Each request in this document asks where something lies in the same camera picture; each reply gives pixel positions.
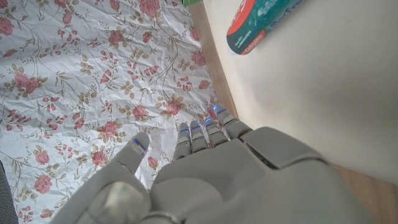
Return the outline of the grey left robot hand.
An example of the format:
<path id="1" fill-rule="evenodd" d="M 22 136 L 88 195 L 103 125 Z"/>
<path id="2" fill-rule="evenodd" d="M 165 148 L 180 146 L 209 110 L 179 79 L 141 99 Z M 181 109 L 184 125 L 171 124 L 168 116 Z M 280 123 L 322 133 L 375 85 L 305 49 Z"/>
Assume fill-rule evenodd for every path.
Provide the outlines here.
<path id="1" fill-rule="evenodd" d="M 316 150 L 276 129 L 251 129 L 221 105 L 178 128 L 173 161 L 150 190 L 136 179 L 149 137 L 137 133 L 84 183 L 53 223 L 372 223 Z"/>

